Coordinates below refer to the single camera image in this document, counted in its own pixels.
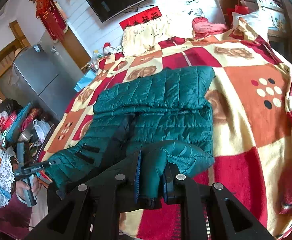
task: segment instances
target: red dot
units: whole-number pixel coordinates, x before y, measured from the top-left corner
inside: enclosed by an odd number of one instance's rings
[[[254,79],[251,80],[251,83],[253,86],[256,86],[256,87],[259,85],[259,83]]]

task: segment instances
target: refrigerator label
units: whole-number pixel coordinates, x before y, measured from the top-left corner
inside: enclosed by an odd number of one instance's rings
[[[38,48],[37,45],[35,45],[34,48],[35,48],[36,52],[40,52],[40,49]]]

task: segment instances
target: patchwork blanket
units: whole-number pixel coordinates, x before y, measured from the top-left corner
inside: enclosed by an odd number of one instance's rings
[[[139,57],[110,55],[72,100],[39,160],[75,145],[93,119],[101,91],[164,68],[212,66],[206,93],[213,107],[215,163],[195,180],[221,182],[277,239],[292,230],[292,65],[240,20],[201,40],[171,38]],[[179,205],[121,214],[120,229],[141,239],[179,237]]]

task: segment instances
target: hand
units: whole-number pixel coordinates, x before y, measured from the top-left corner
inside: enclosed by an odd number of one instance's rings
[[[39,180],[37,177],[33,178],[33,186],[31,187],[31,191],[33,192],[33,195],[36,197],[38,195],[38,192],[41,188],[41,184],[39,183]],[[24,198],[24,189],[30,189],[29,185],[21,180],[16,182],[16,192],[17,194],[22,198]]]

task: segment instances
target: maroon clothing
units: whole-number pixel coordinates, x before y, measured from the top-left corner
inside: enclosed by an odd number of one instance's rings
[[[16,192],[7,206],[0,208],[0,233],[23,239],[29,233],[32,208],[19,201]]]

